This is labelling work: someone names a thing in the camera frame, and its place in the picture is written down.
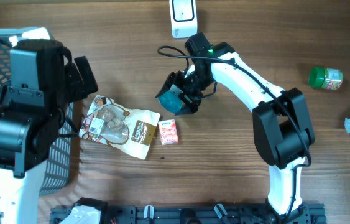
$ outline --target laundry basket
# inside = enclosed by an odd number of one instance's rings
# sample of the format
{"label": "laundry basket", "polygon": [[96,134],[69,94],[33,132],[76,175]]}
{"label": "laundry basket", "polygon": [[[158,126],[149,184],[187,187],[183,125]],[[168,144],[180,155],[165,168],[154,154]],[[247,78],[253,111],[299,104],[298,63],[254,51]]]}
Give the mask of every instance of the laundry basket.
{"label": "laundry basket", "polygon": [[[22,29],[0,29],[0,38],[7,42],[12,36],[18,36],[21,39],[22,36],[24,36],[24,33],[36,29],[36,27]],[[53,39],[53,37],[47,32],[44,36]],[[9,51],[9,47],[0,44],[0,88],[10,79],[11,76]],[[73,103],[70,103],[67,109],[67,116],[71,119],[73,118],[73,107]],[[71,133],[71,127],[68,125],[68,123],[65,123],[60,129],[60,134],[68,133]],[[71,138],[58,138],[50,146],[50,155],[47,159],[45,179],[39,192],[40,195],[55,193],[67,185],[70,173],[70,151]]]}

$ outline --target green lid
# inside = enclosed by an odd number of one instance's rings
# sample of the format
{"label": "green lid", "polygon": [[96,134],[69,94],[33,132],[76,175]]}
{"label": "green lid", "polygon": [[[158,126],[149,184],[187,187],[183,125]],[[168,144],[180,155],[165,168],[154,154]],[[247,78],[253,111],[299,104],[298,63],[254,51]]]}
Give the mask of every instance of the green lid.
{"label": "green lid", "polygon": [[309,85],[313,88],[321,88],[325,80],[325,69],[314,67],[309,76]]}

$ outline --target wooden table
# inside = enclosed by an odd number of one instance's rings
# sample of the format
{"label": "wooden table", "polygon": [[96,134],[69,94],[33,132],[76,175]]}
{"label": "wooden table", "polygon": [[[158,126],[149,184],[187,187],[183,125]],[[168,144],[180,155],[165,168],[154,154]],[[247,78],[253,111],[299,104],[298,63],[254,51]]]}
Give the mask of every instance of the wooden table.
{"label": "wooden table", "polygon": [[[350,117],[350,1],[200,0],[197,5],[199,30],[211,43],[226,41],[268,81],[305,94],[316,142],[313,165],[303,170],[302,198],[325,204],[328,223],[350,223],[350,135],[343,125]],[[28,26],[47,27],[74,56],[86,55],[100,95],[174,118],[154,98],[167,75],[185,66],[184,60],[156,53],[161,45],[185,43],[172,38],[166,1],[0,6],[0,28]],[[315,65],[341,69],[342,88],[310,88]],[[93,97],[78,104],[79,114]],[[180,144],[161,146],[156,138],[145,161],[74,140],[71,182],[40,198],[39,223],[49,220],[54,206],[80,197],[113,205],[264,203],[269,172],[254,146],[252,116],[228,89],[219,85],[197,114],[175,119]]]}

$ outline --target green jar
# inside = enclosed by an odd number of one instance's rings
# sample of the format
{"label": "green jar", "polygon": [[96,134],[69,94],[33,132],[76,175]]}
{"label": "green jar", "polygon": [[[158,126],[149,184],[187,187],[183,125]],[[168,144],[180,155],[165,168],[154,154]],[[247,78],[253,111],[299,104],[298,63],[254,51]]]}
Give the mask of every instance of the green jar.
{"label": "green jar", "polygon": [[309,85],[312,88],[337,90],[343,82],[343,73],[338,69],[314,67],[309,76]]}

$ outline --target small pink package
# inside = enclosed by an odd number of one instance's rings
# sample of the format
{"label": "small pink package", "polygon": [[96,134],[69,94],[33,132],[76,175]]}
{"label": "small pink package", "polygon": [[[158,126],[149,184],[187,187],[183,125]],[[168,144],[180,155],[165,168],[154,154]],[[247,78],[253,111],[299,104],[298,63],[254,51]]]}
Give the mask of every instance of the small pink package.
{"label": "small pink package", "polygon": [[158,122],[158,127],[160,129],[161,143],[163,145],[179,143],[174,119],[168,121],[160,121]]}

